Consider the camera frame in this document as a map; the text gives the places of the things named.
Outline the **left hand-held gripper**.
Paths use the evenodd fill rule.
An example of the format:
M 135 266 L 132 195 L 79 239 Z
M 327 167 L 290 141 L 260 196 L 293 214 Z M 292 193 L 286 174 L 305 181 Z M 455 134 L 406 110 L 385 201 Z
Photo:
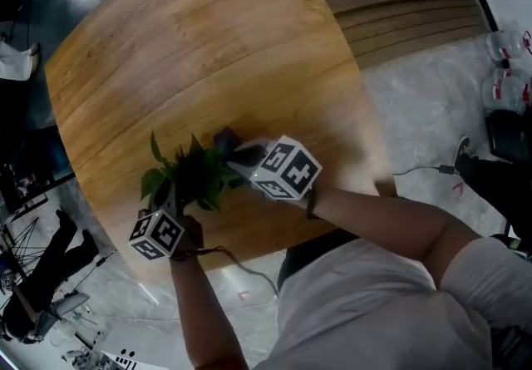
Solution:
M 170 258 L 185 228 L 176 220 L 175 207 L 167 203 L 172 183 L 165 179 L 156 191 L 157 210 L 140 210 L 128 245 L 148 260 Z

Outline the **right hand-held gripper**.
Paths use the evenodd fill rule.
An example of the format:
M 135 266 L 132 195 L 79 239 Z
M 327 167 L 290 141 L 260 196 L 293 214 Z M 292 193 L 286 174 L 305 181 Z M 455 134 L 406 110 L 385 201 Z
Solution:
M 259 166 L 228 161 L 226 166 L 235 174 L 230 189 L 252 184 L 274 200 L 301 200 L 312 188 L 323 167 L 298 141 L 281 136 L 277 142 L 259 137 L 244 142 L 234 150 L 260 147 L 269 150 Z

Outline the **dark blue cloth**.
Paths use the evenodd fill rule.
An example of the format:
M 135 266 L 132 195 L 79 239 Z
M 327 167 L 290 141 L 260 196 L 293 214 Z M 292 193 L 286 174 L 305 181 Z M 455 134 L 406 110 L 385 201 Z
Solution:
M 216 133 L 213 137 L 214 148 L 219 153 L 222 162 L 227 161 L 233 151 L 241 144 L 240 138 L 228 126 Z

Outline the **small potted green plant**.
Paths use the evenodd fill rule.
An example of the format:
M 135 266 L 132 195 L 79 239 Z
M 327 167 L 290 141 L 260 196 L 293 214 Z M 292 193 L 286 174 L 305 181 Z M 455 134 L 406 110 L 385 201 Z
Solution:
M 222 162 L 214 147 L 203 147 L 195 136 L 190 147 L 175 150 L 175 157 L 169 160 L 163 156 L 154 134 L 150 135 L 151 154 L 159 164 L 147 170 L 140 180 L 140 198 L 156 205 L 156 191 L 165 179 L 172 183 L 166 203 L 175 207 L 176 215 L 185 214 L 186 208 L 195 203 L 207 211 L 220 209 L 220 195 L 236 174 Z

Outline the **person's left forearm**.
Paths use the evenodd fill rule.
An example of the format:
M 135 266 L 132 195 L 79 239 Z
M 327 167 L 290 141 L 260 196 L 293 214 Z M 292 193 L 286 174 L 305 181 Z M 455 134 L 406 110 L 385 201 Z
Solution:
M 170 261 L 185 348 L 195 370 L 249 370 L 233 326 L 196 257 Z

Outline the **person's left hand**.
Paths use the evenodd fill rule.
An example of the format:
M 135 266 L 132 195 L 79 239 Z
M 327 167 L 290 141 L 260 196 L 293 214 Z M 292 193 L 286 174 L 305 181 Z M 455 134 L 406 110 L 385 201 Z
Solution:
M 181 219 L 185 233 L 180 241 L 180 250 L 196 251 L 204 248 L 204 236 L 202 224 L 191 215 L 185 215 Z

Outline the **person's left leg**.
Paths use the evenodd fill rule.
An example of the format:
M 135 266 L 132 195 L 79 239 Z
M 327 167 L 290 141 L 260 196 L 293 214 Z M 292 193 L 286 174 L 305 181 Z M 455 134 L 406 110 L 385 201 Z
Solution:
M 284 282 L 290 276 L 296 274 L 299 270 L 305 268 L 326 253 L 355 239 L 358 239 L 358 236 L 346 230 L 334 229 L 326 234 L 287 248 L 285 259 L 279 270 L 278 291 L 281 290 Z

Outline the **person's leg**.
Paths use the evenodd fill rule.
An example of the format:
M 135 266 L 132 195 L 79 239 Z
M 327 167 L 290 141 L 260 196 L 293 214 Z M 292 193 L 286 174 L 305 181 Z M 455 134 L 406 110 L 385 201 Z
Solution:
M 469 152 L 469 145 L 467 136 L 458 140 L 456 173 L 505 217 L 521 240 L 532 244 L 532 167 L 482 160 Z
M 287 248 L 285 259 L 279 270 L 278 291 L 281 290 L 284 282 L 290 276 L 296 274 L 299 270 L 305 268 L 326 253 L 355 239 L 358 239 L 358 236 L 346 230 L 334 229 L 326 234 Z

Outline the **black desk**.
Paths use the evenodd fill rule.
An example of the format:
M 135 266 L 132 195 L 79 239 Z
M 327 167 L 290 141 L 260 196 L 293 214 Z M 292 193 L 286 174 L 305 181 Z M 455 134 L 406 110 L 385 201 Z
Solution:
M 0 201 L 12 215 L 31 200 L 75 177 L 57 126 L 0 142 Z

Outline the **white cabinet with black marks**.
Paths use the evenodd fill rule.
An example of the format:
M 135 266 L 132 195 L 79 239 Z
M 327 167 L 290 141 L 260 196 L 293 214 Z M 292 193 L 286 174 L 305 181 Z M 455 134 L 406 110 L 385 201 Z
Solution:
M 142 346 L 126 343 L 107 344 L 100 350 L 120 370 L 148 370 L 146 364 L 141 361 L 145 352 Z

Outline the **person's white shirt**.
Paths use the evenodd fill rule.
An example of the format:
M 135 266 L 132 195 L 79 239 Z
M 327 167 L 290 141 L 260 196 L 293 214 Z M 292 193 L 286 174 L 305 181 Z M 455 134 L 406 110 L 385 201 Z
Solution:
M 532 334 L 532 264 L 481 238 L 435 284 L 356 239 L 285 280 L 278 325 L 256 370 L 492 370 L 493 329 Z

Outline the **wooden slatted platform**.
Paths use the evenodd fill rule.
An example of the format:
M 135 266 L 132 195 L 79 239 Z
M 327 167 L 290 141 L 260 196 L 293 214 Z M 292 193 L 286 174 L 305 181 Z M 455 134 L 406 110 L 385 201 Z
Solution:
M 484 35 L 480 0 L 326 0 L 361 69 Z

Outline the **person's right leg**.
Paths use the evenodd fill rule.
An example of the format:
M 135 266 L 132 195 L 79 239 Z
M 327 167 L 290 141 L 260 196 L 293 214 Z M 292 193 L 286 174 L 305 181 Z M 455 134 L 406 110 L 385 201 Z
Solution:
M 482 160 L 469 152 L 469 145 L 467 136 L 458 140 L 456 173 L 505 217 L 521 240 L 532 244 L 532 167 Z

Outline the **black bag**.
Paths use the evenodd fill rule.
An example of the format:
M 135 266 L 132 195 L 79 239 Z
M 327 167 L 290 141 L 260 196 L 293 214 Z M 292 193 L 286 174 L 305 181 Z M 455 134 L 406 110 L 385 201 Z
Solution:
M 492 111 L 485 118 L 490 153 L 512 163 L 532 164 L 532 110 Z

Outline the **clear water jug red label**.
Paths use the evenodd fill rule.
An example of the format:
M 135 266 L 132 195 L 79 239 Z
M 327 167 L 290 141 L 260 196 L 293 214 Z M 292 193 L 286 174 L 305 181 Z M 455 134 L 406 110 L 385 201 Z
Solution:
M 515 29 L 491 32 L 486 36 L 486 46 L 494 61 L 520 58 L 525 52 L 532 56 L 532 34 Z
M 523 115 L 532 108 L 532 75 L 518 68 L 495 67 L 481 87 L 485 113 L 513 111 Z

